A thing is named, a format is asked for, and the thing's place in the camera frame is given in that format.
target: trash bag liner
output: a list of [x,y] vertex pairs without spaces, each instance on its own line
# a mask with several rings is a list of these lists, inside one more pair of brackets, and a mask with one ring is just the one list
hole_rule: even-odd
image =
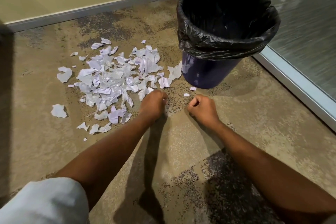
[[270,0],[179,0],[176,11],[179,48],[204,60],[259,53],[280,25]]

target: trash can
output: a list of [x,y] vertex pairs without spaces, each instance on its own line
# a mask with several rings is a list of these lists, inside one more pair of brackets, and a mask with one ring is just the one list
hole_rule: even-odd
[[179,0],[176,8],[182,74],[213,88],[242,58],[259,53],[279,29],[270,0]]

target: hand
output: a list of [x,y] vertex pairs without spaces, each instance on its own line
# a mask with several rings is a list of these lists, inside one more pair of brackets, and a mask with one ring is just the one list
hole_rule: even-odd
[[139,113],[148,114],[153,120],[157,120],[165,110],[167,99],[165,92],[154,90],[142,100]]
[[219,122],[216,105],[213,99],[197,94],[187,107],[192,116],[204,126],[214,129]]

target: white sleeve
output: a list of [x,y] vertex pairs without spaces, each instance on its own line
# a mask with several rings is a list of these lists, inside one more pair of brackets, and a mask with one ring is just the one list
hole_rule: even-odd
[[0,209],[0,224],[85,224],[88,216],[83,187],[60,177],[28,183]]

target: person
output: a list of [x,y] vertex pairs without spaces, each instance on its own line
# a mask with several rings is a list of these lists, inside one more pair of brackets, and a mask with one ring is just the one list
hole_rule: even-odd
[[[162,115],[167,99],[166,93],[154,90],[132,121],[88,147],[53,178],[28,183],[0,209],[0,223],[86,223],[145,131]],[[223,124],[212,99],[198,94],[187,109],[216,133],[285,223],[334,223],[330,217],[336,213],[336,199]]]

